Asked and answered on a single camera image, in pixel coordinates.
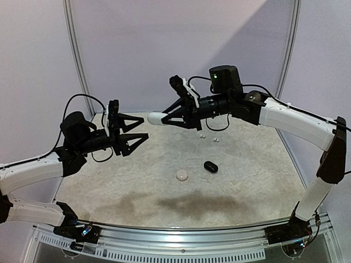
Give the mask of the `white earbud charging case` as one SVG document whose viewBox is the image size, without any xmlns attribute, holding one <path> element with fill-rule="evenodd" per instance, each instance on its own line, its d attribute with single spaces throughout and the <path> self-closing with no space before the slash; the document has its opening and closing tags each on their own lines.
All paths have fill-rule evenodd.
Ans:
<svg viewBox="0 0 351 263">
<path fill-rule="evenodd" d="M 165 125 L 162 122 L 162 118 L 167 117 L 168 114 L 167 113 L 162 113 L 162 112 L 150 112 L 147 116 L 147 120 L 149 122 L 149 124 L 151 125 Z"/>
</svg>

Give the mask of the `black earbud charging case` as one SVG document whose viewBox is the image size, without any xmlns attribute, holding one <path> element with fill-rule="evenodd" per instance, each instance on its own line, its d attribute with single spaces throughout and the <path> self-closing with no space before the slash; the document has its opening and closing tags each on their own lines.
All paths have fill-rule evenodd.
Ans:
<svg viewBox="0 0 351 263">
<path fill-rule="evenodd" d="M 205 161 L 203 167 L 209 173 L 215 174 L 218 172 L 218 166 L 211 161 Z"/>
</svg>

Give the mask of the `pink earbud charging case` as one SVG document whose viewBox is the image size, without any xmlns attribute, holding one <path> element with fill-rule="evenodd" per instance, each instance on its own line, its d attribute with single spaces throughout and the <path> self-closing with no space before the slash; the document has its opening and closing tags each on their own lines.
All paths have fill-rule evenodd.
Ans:
<svg viewBox="0 0 351 263">
<path fill-rule="evenodd" d="M 176 179 L 178 181 L 186 181 L 188 178 L 189 178 L 189 175 L 186 170 L 181 169 L 176 172 Z"/>
</svg>

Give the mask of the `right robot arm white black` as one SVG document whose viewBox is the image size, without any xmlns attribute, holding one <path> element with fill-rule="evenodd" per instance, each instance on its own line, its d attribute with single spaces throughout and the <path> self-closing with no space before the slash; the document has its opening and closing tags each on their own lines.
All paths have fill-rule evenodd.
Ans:
<svg viewBox="0 0 351 263">
<path fill-rule="evenodd" d="M 179 99 L 163 112 L 149 114 L 149 123 L 201 130 L 203 119 L 229 114 L 254 125 L 286 131 L 322 149 L 316 178 L 295 206 L 289 221 L 265 229 L 269 244 L 309 237 L 310 219 L 318 217 L 320 204 L 345 175 L 345 119 L 320 117 L 293 107 L 274 98 L 260 85 L 245 93 L 235 66 L 216 66 L 209 74 L 212 95 L 205 98 L 197 94 L 189 79 L 171 77 L 169 83 Z"/>
</svg>

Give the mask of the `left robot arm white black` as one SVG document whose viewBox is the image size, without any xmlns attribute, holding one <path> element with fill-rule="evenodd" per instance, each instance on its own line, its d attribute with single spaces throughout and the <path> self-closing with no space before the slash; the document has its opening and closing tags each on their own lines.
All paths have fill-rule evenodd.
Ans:
<svg viewBox="0 0 351 263">
<path fill-rule="evenodd" d="M 76 213 L 63 202 L 28 201 L 13 191 L 48 179 L 74 175 L 86 164 L 87 155 L 111 148 L 113 154 L 130 155 L 148 139 L 147 133 L 131 134 L 130 130 L 144 123 L 143 118 L 109 112 L 105 127 L 85 119 L 82 112 L 69 114 L 61 123 L 64 144 L 48 156 L 12 163 L 1 168 L 1 222 L 27 221 L 53 226 L 54 234 L 76 243 L 96 244 L 101 227 L 92 222 L 80 224 Z"/>
</svg>

